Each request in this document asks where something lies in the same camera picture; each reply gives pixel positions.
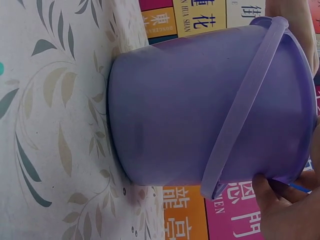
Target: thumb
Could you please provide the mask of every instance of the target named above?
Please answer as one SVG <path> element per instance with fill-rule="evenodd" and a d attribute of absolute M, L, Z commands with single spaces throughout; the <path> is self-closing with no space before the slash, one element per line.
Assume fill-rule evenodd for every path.
<path fill-rule="evenodd" d="M 279 201 L 265 176 L 261 174 L 256 175 L 252 180 L 252 187 L 261 215 L 263 215 L 269 207 Z"/>

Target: floral tablecloth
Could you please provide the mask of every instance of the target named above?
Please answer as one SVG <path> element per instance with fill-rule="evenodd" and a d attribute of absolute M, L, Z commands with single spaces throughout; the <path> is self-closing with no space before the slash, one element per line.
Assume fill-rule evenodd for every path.
<path fill-rule="evenodd" d="M 163 240 L 106 112 L 112 60 L 148 44 L 138 0 L 0 0 L 0 30 L 0 239 Z"/>

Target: finger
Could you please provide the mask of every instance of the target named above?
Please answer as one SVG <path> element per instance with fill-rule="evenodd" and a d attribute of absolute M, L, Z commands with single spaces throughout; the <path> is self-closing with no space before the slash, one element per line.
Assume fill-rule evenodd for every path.
<path fill-rule="evenodd" d="M 252 180 L 252 187 L 262 215 L 268 208 L 279 201 L 265 176 L 256 175 Z"/>
<path fill-rule="evenodd" d="M 294 204 L 305 199 L 309 194 L 292 186 L 284 184 L 277 180 L 269 180 L 269 184 L 274 192 L 287 199 L 290 203 Z"/>
<path fill-rule="evenodd" d="M 313 170 L 303 171 L 297 180 L 294 181 L 294 184 L 313 191 L 318 187 L 317 175 Z"/>
<path fill-rule="evenodd" d="M 317 182 L 320 183 L 320 124 L 316 126 L 312 135 L 310 157 L 316 174 Z"/>

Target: pink book cover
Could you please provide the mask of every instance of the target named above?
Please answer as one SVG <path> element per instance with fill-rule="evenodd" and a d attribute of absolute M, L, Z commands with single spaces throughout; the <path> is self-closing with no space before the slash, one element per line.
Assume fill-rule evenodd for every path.
<path fill-rule="evenodd" d="M 215 200 L 206 200 L 210 240 L 263 240 L 261 214 L 251 181 L 228 184 Z"/>
<path fill-rule="evenodd" d="M 173 0 L 139 0 L 141 11 L 168 8 L 173 6 Z"/>

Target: chinese characters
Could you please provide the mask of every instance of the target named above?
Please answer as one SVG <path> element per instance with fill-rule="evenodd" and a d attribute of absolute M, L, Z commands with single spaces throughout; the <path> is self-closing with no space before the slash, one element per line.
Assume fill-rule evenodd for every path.
<path fill-rule="evenodd" d="M 184 187 L 163 190 L 163 208 L 187 208 L 187 202 L 190 200 L 186 197 L 188 192 Z"/>

